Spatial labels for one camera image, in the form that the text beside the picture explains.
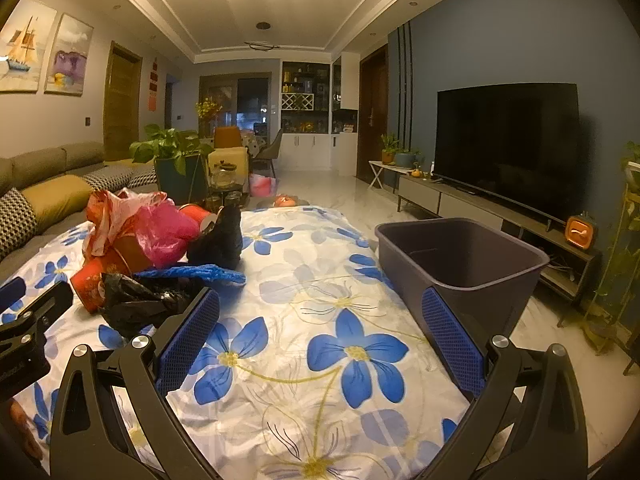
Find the sailboat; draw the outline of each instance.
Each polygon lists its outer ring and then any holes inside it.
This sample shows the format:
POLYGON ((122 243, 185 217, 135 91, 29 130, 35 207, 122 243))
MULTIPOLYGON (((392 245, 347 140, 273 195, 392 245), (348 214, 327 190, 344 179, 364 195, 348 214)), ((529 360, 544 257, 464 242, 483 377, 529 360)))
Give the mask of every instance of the sailboat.
POLYGON ((33 20, 33 16, 30 17, 29 23, 22 31, 18 32, 18 36, 12 38, 14 46, 9 51, 7 55, 6 62, 9 65, 10 70, 19 70, 21 72, 28 72, 31 67, 30 65, 38 62, 38 54, 36 53, 36 29, 35 26, 29 30, 31 27, 31 21, 33 20))

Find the metal screw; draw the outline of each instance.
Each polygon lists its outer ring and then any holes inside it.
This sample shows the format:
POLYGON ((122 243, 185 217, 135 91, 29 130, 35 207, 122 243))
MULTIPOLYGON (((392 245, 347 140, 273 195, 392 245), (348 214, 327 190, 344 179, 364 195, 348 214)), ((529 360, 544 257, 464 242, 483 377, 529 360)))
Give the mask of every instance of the metal screw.
POLYGON ((491 343, 497 348, 507 348, 509 346, 509 340, 503 335, 494 335, 491 339, 491 343))
POLYGON ((133 348, 144 348, 149 344, 149 338, 146 335, 137 335, 131 340, 133 348))
POLYGON ((551 351, 558 357, 564 357, 566 355, 566 348, 558 343, 551 347, 551 351))
POLYGON ((86 351, 87 351, 86 345, 78 345, 74 348, 74 355, 76 357, 82 357, 84 354, 86 354, 86 351))

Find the houndstooth pillow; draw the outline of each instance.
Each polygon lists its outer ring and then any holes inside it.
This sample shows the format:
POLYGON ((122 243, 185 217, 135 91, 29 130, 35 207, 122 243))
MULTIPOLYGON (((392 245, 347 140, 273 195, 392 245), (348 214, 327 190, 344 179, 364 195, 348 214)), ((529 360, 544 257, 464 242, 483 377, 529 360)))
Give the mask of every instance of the houndstooth pillow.
POLYGON ((133 168, 128 166, 105 166, 92 171, 81 178, 94 188, 94 191, 107 189, 112 193, 121 190, 129 184, 133 168))
POLYGON ((31 240, 37 227, 31 204, 12 187, 0 198, 0 260, 31 240))
POLYGON ((156 184, 157 182, 156 168, 153 166, 142 166, 133 172, 127 187, 148 186, 148 184, 156 184))

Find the gray chair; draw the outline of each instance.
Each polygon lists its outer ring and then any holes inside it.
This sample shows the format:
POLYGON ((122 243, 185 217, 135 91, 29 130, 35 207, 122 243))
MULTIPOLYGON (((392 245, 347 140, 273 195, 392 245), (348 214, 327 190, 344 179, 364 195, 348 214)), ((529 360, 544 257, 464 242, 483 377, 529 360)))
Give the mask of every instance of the gray chair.
POLYGON ((280 143, 282 142, 282 129, 276 135, 276 138, 273 139, 273 142, 260 150, 256 156, 254 156, 254 160, 268 160, 271 165, 271 173, 273 173, 273 177, 276 178, 276 170, 273 167, 273 160, 278 158, 280 155, 280 143))

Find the drawer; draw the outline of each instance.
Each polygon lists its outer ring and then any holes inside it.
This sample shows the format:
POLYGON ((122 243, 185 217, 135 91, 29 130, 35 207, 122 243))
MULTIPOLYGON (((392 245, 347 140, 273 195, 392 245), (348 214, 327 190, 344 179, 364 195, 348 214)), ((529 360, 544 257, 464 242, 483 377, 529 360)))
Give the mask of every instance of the drawer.
POLYGON ((502 229, 502 218, 499 216, 444 193, 440 199, 438 215, 443 218, 469 218, 498 231, 502 229))
POLYGON ((418 182, 414 182, 408 178, 401 178, 400 184, 398 185, 398 195, 434 214, 438 211, 440 192, 423 186, 418 182))

